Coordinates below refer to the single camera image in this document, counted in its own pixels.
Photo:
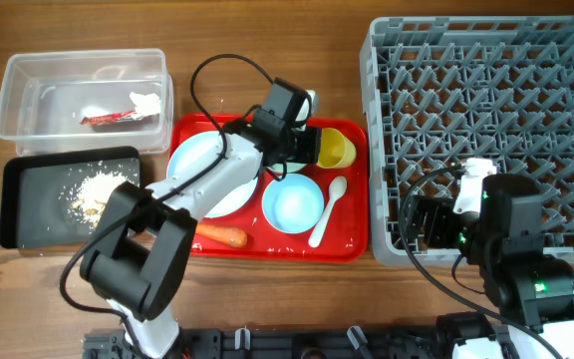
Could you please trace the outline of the yellow cup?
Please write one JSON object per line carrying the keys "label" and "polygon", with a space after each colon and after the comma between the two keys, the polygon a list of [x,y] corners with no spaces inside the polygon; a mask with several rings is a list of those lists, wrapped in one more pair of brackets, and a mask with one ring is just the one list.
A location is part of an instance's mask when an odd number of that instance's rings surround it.
{"label": "yellow cup", "polygon": [[344,169],[356,159],[354,144],[339,130],[324,128],[321,132],[317,166],[322,169]]}

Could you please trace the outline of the light blue bowl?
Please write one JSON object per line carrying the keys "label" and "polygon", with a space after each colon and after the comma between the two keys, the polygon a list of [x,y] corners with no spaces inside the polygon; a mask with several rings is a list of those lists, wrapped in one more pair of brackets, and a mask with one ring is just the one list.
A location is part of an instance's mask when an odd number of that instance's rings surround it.
{"label": "light blue bowl", "polygon": [[289,174],[273,180],[265,189],[261,209],[267,222],[276,230],[298,234],[313,228],[325,205],[319,186],[310,178]]}

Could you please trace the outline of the white plastic spoon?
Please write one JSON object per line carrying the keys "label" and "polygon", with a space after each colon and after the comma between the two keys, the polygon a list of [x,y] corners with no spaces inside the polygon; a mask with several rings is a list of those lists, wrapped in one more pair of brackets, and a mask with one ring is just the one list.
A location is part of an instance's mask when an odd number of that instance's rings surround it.
{"label": "white plastic spoon", "polygon": [[334,178],[329,185],[329,199],[323,213],[314,226],[311,235],[308,239],[310,247],[317,248],[320,246],[327,224],[331,217],[335,203],[346,193],[348,182],[345,177],[338,176]]}

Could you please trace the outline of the light blue plate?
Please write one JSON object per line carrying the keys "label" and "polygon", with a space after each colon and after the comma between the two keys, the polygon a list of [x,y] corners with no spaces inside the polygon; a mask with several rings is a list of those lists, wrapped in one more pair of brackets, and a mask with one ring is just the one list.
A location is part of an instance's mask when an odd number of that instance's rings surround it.
{"label": "light blue plate", "polygon": [[[196,159],[200,159],[209,150],[215,149],[215,143],[219,139],[217,131],[207,131],[189,137],[182,142],[172,153],[166,170],[168,178],[182,175],[186,168],[192,165]],[[258,178],[240,185],[221,200],[207,215],[207,218],[218,218],[234,213],[241,209],[254,194]]]}

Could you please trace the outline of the orange carrot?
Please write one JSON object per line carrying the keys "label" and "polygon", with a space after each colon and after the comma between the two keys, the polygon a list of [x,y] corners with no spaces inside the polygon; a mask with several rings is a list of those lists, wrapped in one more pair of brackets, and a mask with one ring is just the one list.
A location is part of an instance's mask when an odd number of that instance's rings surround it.
{"label": "orange carrot", "polygon": [[247,233],[242,229],[208,223],[200,223],[196,227],[196,233],[234,248],[244,247],[247,244],[248,238]]}

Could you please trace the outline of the white tissue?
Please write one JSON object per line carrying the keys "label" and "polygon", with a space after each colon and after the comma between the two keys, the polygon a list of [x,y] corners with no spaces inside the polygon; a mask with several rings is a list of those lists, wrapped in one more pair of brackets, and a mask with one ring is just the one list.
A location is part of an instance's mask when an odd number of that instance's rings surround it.
{"label": "white tissue", "polygon": [[161,108],[161,99],[155,93],[138,94],[130,92],[130,99],[135,105],[131,118],[141,120],[146,117],[158,115]]}

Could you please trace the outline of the red snack wrapper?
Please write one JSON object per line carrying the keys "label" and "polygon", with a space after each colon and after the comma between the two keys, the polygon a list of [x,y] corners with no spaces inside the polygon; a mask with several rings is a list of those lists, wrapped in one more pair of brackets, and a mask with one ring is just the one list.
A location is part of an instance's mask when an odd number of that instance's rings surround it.
{"label": "red snack wrapper", "polygon": [[144,118],[143,114],[139,113],[136,110],[132,110],[128,112],[107,114],[95,117],[83,117],[83,119],[81,120],[81,125],[96,127],[96,126],[104,126],[122,122],[140,121],[143,118]]}

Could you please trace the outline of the rice and peanuts pile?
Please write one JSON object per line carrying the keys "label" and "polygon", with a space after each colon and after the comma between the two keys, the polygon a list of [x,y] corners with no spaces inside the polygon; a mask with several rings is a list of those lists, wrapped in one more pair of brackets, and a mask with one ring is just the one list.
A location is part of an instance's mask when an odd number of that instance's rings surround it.
{"label": "rice and peanuts pile", "polygon": [[85,176],[64,193],[67,219],[92,232],[114,189],[127,180],[128,177],[119,172],[96,172]]}

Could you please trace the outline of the mint green bowl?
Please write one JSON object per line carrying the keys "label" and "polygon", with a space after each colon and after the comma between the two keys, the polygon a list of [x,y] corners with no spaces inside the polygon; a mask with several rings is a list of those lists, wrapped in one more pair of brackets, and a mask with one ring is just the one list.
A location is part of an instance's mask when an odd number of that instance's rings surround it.
{"label": "mint green bowl", "polygon": [[[285,166],[285,172],[287,174],[297,173],[303,168],[306,167],[306,164],[299,164],[299,163],[287,163]],[[282,175],[284,172],[284,166],[282,164],[275,164],[269,168],[273,173],[278,175]]]}

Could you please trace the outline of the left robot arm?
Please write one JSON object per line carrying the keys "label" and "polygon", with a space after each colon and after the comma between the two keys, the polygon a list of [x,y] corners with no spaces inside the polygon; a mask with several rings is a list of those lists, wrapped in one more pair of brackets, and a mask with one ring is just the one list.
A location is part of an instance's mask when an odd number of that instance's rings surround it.
{"label": "left robot arm", "polygon": [[110,195],[93,238],[72,261],[121,318],[139,358],[180,353],[169,304],[185,273],[198,224],[237,187],[275,164],[317,161],[321,131],[280,120],[236,119],[217,127],[212,149],[179,176]]}

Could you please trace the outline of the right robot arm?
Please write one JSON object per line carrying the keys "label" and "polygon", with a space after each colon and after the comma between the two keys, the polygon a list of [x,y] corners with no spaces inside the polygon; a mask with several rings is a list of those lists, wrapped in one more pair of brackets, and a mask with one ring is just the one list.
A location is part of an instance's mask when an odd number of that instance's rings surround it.
{"label": "right robot arm", "polygon": [[474,207],[459,211],[450,198],[430,198],[413,184],[401,203],[400,235],[455,248],[477,266],[486,309],[447,289],[445,294],[505,324],[517,355],[574,358],[574,269],[545,253],[542,195],[532,179],[490,175],[472,189]]}

